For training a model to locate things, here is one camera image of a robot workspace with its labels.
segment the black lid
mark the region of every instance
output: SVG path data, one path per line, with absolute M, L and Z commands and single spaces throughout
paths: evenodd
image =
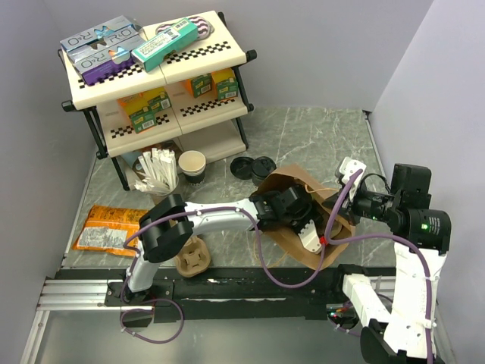
M 251 179 L 251 164 L 254 161 L 251 157 L 237 157 L 230 164 L 230 173 L 240 180 Z
M 266 178 L 276 169 L 276 163 L 269 157 L 259 157 L 252 163 L 252 173 L 256 177 Z

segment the checkered pattern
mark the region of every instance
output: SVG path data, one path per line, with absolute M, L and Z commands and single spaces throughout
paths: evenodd
M 162 125 L 163 123 L 169 123 L 170 119 L 168 118 L 167 114 L 163 114 L 162 116 L 156 117 L 157 125 Z M 115 139 L 118 137 L 124 137 L 125 135 L 134 133 L 135 130 L 131 125 L 126 127 L 119 127 L 118 129 L 111 129 L 111 138 Z
M 208 101 L 208 102 L 203 102 L 200 105 L 194 105 L 194 106 L 189 106 L 188 108 L 182 108 L 180 109 L 180 112 L 182 112 L 183 117 L 186 117 L 189 115 L 197 114 L 199 112 L 207 111 L 210 108 L 218 108 L 219 106 L 227 105 L 235 101 L 236 101 L 235 99 L 228 99 L 228 100 L 222 100 L 222 101 L 218 101 L 218 100 Z
M 134 64 L 130 68 L 125 68 L 124 70 L 118 72 L 117 74 L 112 74 L 108 78 L 105 78 L 104 80 L 100 80 L 99 82 L 96 82 L 93 86 L 96 86 L 100 83 L 104 83 L 108 81 L 119 80 L 120 78 L 128 77 L 128 76 L 131 76 L 132 74 L 139 74 L 141 72 L 143 72 L 143 69 L 138 64 Z M 84 87 L 90 87 L 84 82 L 82 78 L 80 78 L 77 82 L 80 89 L 83 89 Z
M 230 49 L 229 42 L 224 41 L 222 43 L 215 43 L 214 45 L 208 45 L 204 48 L 193 49 L 192 51 L 174 53 L 167 59 L 167 64 L 172 64 L 174 62 L 181 62 L 183 60 L 188 61 L 191 58 L 202 57 L 204 55 L 209 55 L 215 52 L 222 52 L 225 49 Z

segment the floor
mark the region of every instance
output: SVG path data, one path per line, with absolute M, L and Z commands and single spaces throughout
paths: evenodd
M 334 171 L 338 163 L 351 156 L 364 162 L 367 172 L 380 172 L 380 164 L 374 150 L 365 115 L 358 110 L 332 110 L 325 108 L 257 108 L 243 118 L 249 140 L 249 150 L 241 155 L 253 158 L 261 155 L 271 157 L 278 166 L 298 163 L 322 184 L 337 187 Z M 229 170 L 234 157 L 208 165 L 205 184 L 191 187 L 182 182 L 185 200 L 200 203 L 231 202 L 249 196 L 255 187 L 250 180 L 237 180 Z M 371 189 L 380 189 L 379 180 L 368 180 Z M 81 232 L 83 223 L 94 205 L 150 209 L 149 196 L 139 191 L 124 191 L 109 159 L 98 160 L 91 179 L 73 238 Z M 385 224 L 365 221 L 357 227 L 357 234 L 389 232 Z M 253 254 L 254 233 L 221 231 L 205 234 L 203 238 L 216 266 L 259 266 Z M 277 261 L 282 252 L 268 238 L 263 241 L 265 260 Z M 64 267 L 120 267 L 128 266 L 130 258 L 107 253 L 72 250 L 67 253 Z M 394 266 L 393 245 L 386 240 L 369 240 L 349 246 L 333 265 L 355 263 L 367 266 Z M 162 265 L 173 266 L 167 261 Z M 300 266 L 287 256 L 281 266 Z

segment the white wall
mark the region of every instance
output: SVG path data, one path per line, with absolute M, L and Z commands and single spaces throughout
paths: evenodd
M 141 24 L 224 11 L 258 59 L 242 68 L 256 106 L 373 110 L 432 0 L 44 0 L 63 36 L 120 14 Z
M 485 2 L 435 0 L 371 115 L 386 173 L 433 172 L 432 207 L 451 215 L 438 300 L 458 362 L 485 362 Z
M 94 145 L 67 115 L 61 35 L 40 0 L 0 11 L 0 362 L 25 346 L 46 275 L 61 262 Z

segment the white shelf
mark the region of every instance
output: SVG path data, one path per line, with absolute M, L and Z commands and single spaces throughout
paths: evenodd
M 98 113 L 110 157 L 145 148 L 182 134 L 172 108 L 158 112 L 155 115 L 158 125 L 138 134 L 116 101 L 98 105 Z
M 121 71 L 117 76 L 87 86 L 63 51 L 72 101 L 76 109 L 81 110 L 147 89 L 246 63 L 245 52 L 237 45 L 215 11 L 196 15 L 208 20 L 214 27 L 214 32 L 208 38 L 189 45 L 182 52 L 171 55 L 161 66 L 148 73 L 134 65 L 128 70 Z M 162 23 L 143 27 L 140 36 L 143 39 L 152 38 L 160 24 Z
M 213 26 L 214 32 L 206 39 L 198 40 L 183 51 L 171 55 L 161 64 L 167 84 L 246 63 L 245 52 L 236 43 L 215 11 L 194 16 L 206 19 Z M 151 39 L 156 35 L 159 25 L 175 22 L 176 20 L 165 21 L 143 27 L 143 30 Z
M 140 32 L 140 36 L 146 39 L 143 31 Z M 131 68 L 119 72 L 116 76 L 111 76 L 92 86 L 87 86 L 69 61 L 65 51 L 62 51 L 62 55 L 64 56 L 64 64 L 69 80 L 70 94 L 77 110 L 166 84 L 160 67 L 150 72 L 145 72 L 139 65 L 135 64 Z
M 248 108 L 240 97 L 218 101 L 214 91 L 194 99 L 181 82 L 165 87 L 182 134 L 246 115 Z
M 231 120 L 179 137 L 183 150 L 198 150 L 212 163 L 244 152 L 246 146 Z

